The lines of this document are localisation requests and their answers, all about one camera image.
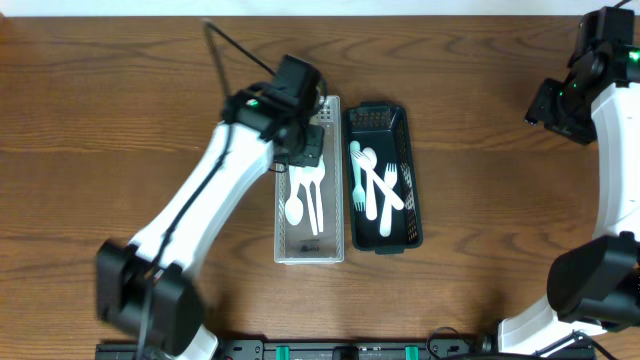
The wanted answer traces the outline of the white plastic spoon angled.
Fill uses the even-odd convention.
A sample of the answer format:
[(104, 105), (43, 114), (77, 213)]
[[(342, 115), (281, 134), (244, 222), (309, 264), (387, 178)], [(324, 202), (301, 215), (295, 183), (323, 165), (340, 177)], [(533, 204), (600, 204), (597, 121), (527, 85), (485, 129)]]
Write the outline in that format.
[(289, 166), (288, 173), (290, 193), (285, 202), (285, 217), (292, 226), (296, 226), (301, 222), (304, 213), (302, 201), (298, 197), (300, 181), (295, 166)]

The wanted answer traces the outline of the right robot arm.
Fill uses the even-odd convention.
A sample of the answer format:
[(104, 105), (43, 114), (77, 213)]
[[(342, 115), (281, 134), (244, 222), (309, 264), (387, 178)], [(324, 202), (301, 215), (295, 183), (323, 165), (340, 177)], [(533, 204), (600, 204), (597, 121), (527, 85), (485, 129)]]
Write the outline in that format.
[(599, 335), (639, 325), (639, 47), (624, 2), (586, 13), (562, 80), (547, 78), (525, 120), (597, 148), (591, 239), (557, 257), (544, 295), (497, 323), (476, 354), (592, 359)]

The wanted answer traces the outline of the black plastic perforated basket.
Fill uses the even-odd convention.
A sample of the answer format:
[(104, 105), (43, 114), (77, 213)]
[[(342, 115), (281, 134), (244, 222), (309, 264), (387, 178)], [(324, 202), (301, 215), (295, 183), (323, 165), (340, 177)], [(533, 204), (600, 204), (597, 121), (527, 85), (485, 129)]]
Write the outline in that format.
[(423, 242), (405, 109), (363, 102), (344, 112), (352, 242), (361, 251), (399, 254)]

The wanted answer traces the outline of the white plastic spoon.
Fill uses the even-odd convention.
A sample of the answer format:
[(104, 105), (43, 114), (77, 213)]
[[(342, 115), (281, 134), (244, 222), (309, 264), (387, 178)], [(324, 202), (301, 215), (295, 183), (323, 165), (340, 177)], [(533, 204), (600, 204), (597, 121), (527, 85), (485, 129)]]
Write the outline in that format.
[[(366, 147), (362, 150), (363, 154), (367, 156), (370, 161), (371, 169), (374, 170), (377, 164), (377, 155), (375, 151)], [(377, 218), (377, 202), (375, 198), (375, 187), (374, 181), (369, 176), (366, 175), (366, 218), (370, 221), (373, 221)]]
[(311, 183), (312, 183), (312, 172), (313, 169), (311, 167), (303, 167), (299, 170), (300, 172), (300, 182), (301, 185), (305, 188), (306, 198), (307, 198), (307, 209), (309, 213), (309, 220), (311, 231), (314, 236), (318, 235), (318, 225), (316, 212), (313, 205), (312, 194), (311, 194)]
[(322, 233), (324, 231), (324, 209), (323, 209), (323, 201), (322, 201), (322, 192), (321, 192), (321, 182), (324, 179), (326, 173), (326, 166), (324, 163), (323, 156), (320, 156), (318, 166), (316, 167), (313, 175), (312, 182), (315, 186), (315, 200), (316, 200), (316, 216), (317, 216), (317, 225), (318, 232)]

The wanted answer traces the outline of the white plastic fork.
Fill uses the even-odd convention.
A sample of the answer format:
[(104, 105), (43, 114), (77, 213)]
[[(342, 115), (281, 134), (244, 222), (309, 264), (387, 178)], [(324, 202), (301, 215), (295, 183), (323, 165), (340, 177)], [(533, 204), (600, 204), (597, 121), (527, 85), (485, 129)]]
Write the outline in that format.
[(392, 207), (396, 210), (402, 210), (404, 208), (403, 200), (374, 171), (370, 159), (361, 151), (352, 151), (351, 155), (359, 164), (359, 166), (367, 173), (367, 177), (370, 178), (385, 195), (385, 197), (390, 200)]
[[(390, 188), (393, 189), (397, 182), (397, 165), (395, 163), (388, 163), (385, 168), (384, 182)], [(389, 237), (391, 234), (392, 226), (392, 204), (388, 199), (385, 199), (379, 233), (382, 237)]]
[(360, 165), (354, 157), (351, 157), (351, 164), (353, 169), (354, 189), (352, 191), (352, 199), (354, 203), (355, 211), (364, 211), (366, 209), (366, 196), (365, 190), (362, 186), (362, 171)]

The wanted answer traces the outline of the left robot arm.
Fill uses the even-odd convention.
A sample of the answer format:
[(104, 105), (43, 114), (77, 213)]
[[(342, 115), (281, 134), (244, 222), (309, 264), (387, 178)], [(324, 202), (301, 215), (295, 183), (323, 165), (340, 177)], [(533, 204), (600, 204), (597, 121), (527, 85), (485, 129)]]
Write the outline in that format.
[(125, 246), (96, 254), (96, 312), (134, 335), (136, 359), (209, 359), (218, 346), (194, 285), (214, 239), (273, 162), (315, 166), (324, 131), (311, 124), (326, 100), (320, 71), (291, 55), (269, 82), (227, 97), (211, 141), (185, 183)]

